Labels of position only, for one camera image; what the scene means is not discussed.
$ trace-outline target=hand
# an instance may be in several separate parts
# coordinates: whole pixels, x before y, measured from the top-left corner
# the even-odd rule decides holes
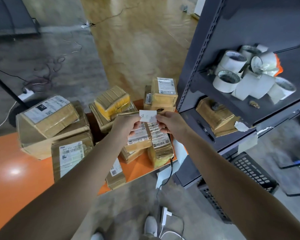
[[[192,131],[179,113],[163,112],[157,114],[157,123],[163,133],[171,133],[177,141],[181,142],[186,133]]]
[[[135,129],[139,128],[140,122],[139,114],[129,114],[117,116],[112,125],[111,132],[124,139],[128,139],[128,136],[134,135]]]

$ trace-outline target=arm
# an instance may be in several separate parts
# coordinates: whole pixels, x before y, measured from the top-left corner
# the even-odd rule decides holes
[[[139,115],[118,116],[111,132],[70,172],[18,212],[0,239],[70,239],[104,184]]]
[[[300,222],[259,184],[221,157],[177,113],[157,115],[182,143],[224,212],[247,239],[300,239]]]

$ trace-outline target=person's right hand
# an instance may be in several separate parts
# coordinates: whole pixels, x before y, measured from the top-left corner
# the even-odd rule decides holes
[[[171,133],[177,141],[181,142],[186,133],[192,131],[179,113],[163,112],[157,114],[157,123],[163,133]]]

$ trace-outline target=black pen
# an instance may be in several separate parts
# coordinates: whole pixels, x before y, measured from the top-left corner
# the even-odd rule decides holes
[[[201,127],[201,129],[204,130],[204,132],[207,134],[207,136],[210,138],[210,140],[211,140],[213,143],[216,143],[216,141],[214,140],[213,136],[209,134],[209,132],[207,131],[207,129],[204,128],[204,126],[200,123],[199,120],[197,120],[197,123],[198,123],[198,125]]]

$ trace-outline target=shoe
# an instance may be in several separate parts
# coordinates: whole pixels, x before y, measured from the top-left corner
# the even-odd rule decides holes
[[[105,240],[100,232],[96,232],[91,236],[91,240]]]
[[[153,216],[148,216],[144,224],[144,234],[153,235],[154,237],[156,237],[158,234],[157,230],[158,225],[156,219]]]

